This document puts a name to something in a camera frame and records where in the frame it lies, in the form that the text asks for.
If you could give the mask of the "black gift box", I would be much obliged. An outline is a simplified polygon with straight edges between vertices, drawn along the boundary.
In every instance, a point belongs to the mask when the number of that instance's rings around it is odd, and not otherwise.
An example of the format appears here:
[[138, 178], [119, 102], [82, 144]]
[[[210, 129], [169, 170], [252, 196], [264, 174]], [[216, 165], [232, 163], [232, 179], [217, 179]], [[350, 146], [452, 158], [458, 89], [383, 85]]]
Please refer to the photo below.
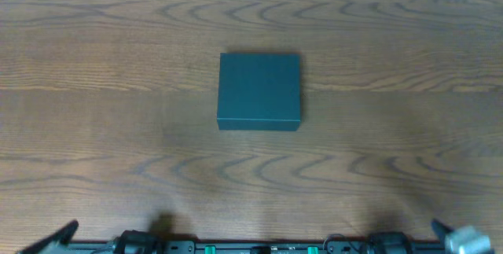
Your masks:
[[297, 131], [301, 124], [300, 55], [222, 53], [219, 130]]

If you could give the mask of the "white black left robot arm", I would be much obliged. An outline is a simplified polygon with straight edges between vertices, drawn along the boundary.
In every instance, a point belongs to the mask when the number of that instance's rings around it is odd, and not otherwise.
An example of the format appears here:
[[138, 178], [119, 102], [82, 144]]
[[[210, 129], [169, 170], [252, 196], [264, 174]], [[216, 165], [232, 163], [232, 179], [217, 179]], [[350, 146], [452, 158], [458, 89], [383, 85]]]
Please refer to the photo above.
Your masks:
[[160, 240], [146, 232], [127, 230], [106, 242], [75, 242], [79, 228], [72, 220], [48, 237], [22, 248], [17, 254], [154, 254], [163, 253]]

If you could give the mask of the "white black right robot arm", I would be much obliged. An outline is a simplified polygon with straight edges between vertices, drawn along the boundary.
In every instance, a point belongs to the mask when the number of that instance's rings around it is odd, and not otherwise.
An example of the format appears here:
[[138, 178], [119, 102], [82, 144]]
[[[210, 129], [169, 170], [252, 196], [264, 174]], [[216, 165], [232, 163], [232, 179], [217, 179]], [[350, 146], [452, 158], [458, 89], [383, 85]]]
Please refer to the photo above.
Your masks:
[[402, 232], [388, 232], [369, 235], [361, 247], [361, 254], [446, 254], [445, 239], [453, 228], [437, 219], [431, 222], [431, 228], [439, 239], [438, 242], [417, 242], [410, 240]]

